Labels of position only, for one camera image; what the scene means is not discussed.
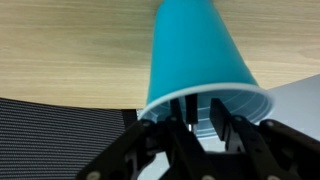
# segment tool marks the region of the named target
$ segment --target wooden table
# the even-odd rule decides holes
[[[160,0],[0,0],[0,97],[144,107]],[[263,88],[320,73],[319,0],[216,0]]]

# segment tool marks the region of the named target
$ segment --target blue plastic cup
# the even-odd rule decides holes
[[[273,107],[210,0],[164,0],[156,16],[147,107],[139,119],[162,120],[176,98],[185,118],[184,97],[190,94],[198,95],[199,138],[216,134],[209,121],[212,98],[252,122]]]

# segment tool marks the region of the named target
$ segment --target dark textured panel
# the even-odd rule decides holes
[[[136,119],[133,112],[0,98],[0,179],[73,179]]]

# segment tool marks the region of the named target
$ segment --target screw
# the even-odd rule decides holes
[[[146,121],[146,122],[144,122],[142,125],[143,125],[144,127],[148,127],[148,126],[150,126],[150,125],[151,125],[151,123],[150,123],[150,122],[148,122],[148,121]]]
[[[281,180],[281,179],[278,178],[277,176],[270,175],[270,176],[268,176],[268,179],[267,179],[267,180]]]
[[[176,121],[177,118],[176,117],[171,117],[171,121]]]
[[[215,179],[210,175],[204,175],[201,180],[215,180]]]
[[[92,171],[87,175],[87,180],[100,180],[101,174],[99,171]]]
[[[234,117],[234,119],[237,120],[237,121],[242,121],[242,118],[239,117],[239,116]]]
[[[274,123],[273,123],[272,121],[268,121],[268,122],[267,122],[267,125],[270,126],[270,127],[272,127],[272,126],[274,126]]]

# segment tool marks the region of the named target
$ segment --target cup rim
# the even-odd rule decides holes
[[[205,93],[210,91],[217,91],[217,90],[242,90],[242,91],[250,91],[253,93],[258,93],[263,95],[268,102],[271,103],[271,107],[269,112],[265,115],[265,117],[268,117],[274,109],[274,97],[270,92],[268,92],[265,89],[262,89],[256,85],[252,84],[245,84],[245,83],[213,83],[213,84],[205,84],[205,85],[199,85],[199,86],[193,86],[181,90],[177,90],[174,92],[171,92],[169,94],[166,94],[164,96],[161,96],[152,102],[150,102],[140,113],[138,120],[141,120],[144,115],[146,115],[150,110],[153,108],[168,102],[172,99],[176,99],[182,96],[195,94],[195,93]]]

